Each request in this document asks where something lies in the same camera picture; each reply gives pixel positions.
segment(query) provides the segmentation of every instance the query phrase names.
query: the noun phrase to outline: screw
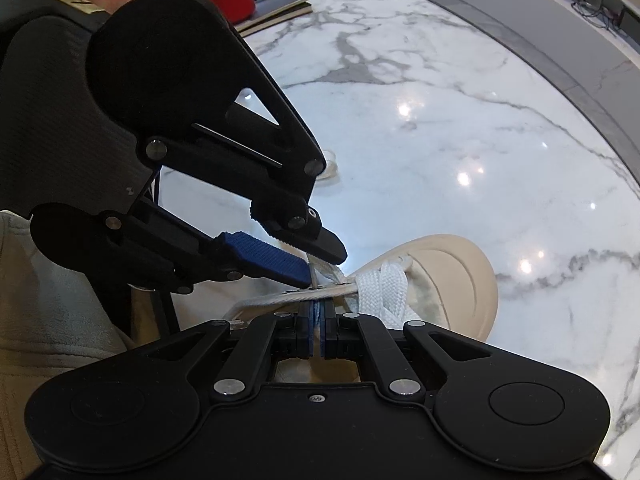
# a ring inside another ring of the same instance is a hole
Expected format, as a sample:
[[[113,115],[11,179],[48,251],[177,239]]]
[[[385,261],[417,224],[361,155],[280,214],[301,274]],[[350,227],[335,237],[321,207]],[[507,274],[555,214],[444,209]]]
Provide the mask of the screw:
[[[154,139],[146,146],[145,153],[151,160],[162,160],[166,155],[166,145],[162,140]]]
[[[289,220],[289,229],[300,229],[304,227],[306,224],[306,220],[302,218],[302,216],[294,216],[291,220]]]
[[[122,227],[122,222],[117,216],[107,216],[107,219],[104,221],[104,224],[109,228],[117,231]]]
[[[396,379],[389,384],[389,389],[398,395],[413,395],[420,391],[420,383],[411,379]]]
[[[213,389],[222,395],[235,395],[244,390],[244,383],[238,379],[220,379],[213,385]]]
[[[305,164],[305,173],[308,174],[308,176],[318,176],[323,170],[324,164],[316,158],[313,158]]]

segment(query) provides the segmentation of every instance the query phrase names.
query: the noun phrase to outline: beige shoe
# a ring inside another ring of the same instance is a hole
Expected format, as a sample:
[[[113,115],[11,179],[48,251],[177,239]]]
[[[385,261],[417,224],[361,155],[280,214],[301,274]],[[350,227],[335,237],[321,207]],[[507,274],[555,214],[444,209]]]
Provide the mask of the beige shoe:
[[[401,329],[408,320],[422,319],[485,341],[494,325],[495,273],[484,253],[466,238],[418,238],[347,277],[337,267],[310,260],[332,284],[243,300],[225,319],[248,322],[298,301],[344,298],[347,310],[377,316],[388,328]]]

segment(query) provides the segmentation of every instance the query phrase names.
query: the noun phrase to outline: white marble surface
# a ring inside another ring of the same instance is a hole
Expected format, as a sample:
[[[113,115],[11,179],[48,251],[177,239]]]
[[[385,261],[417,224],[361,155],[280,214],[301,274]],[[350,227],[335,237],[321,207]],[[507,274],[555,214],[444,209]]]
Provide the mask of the white marble surface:
[[[425,0],[311,0],[248,38],[338,175],[311,204],[351,272],[453,233],[494,266],[490,344],[576,372],[612,409],[598,462],[640,479],[640,189],[591,124],[518,57]],[[255,108],[255,98],[245,101]],[[248,203],[166,172],[161,204],[203,231],[268,237]],[[217,317],[266,280],[206,283],[180,320]]]

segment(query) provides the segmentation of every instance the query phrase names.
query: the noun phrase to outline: white shoelace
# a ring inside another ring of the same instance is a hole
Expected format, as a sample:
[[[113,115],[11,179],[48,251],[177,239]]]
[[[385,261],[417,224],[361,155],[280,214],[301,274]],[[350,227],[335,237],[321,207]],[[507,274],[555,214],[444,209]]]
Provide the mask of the white shoelace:
[[[337,267],[329,267],[324,262],[323,265],[314,263],[316,269],[324,276],[330,277],[338,283],[315,289],[292,290],[282,294],[271,294],[238,301],[226,314],[225,319],[232,320],[240,310],[245,308],[277,306],[294,301],[339,298],[357,292],[358,313],[379,317],[387,328],[402,329],[409,287],[406,271],[411,266],[411,258],[403,258],[400,262],[384,262],[379,269],[370,269],[356,274],[352,281],[345,280],[344,275]]]

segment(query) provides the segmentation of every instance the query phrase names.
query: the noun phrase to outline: notebook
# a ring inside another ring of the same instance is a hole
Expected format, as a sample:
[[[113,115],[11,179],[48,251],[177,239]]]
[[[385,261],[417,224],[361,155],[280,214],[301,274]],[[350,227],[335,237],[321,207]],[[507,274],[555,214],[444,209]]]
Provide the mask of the notebook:
[[[244,28],[240,30],[240,36],[243,38],[247,37],[254,32],[258,32],[268,27],[273,27],[273,25],[277,25],[278,23],[286,22],[287,20],[291,20],[297,16],[303,16],[304,14],[308,14],[312,11],[311,4],[308,2],[302,2],[294,7],[291,7],[287,10],[283,10],[277,14],[274,14],[270,18],[267,18],[263,22],[256,23],[253,27]]]
[[[266,22],[270,18],[274,18],[276,15],[284,13],[286,10],[299,6],[305,3],[307,0],[259,0],[255,3],[255,11],[244,22],[236,24],[236,30],[240,33],[248,28],[255,27],[256,25]]]

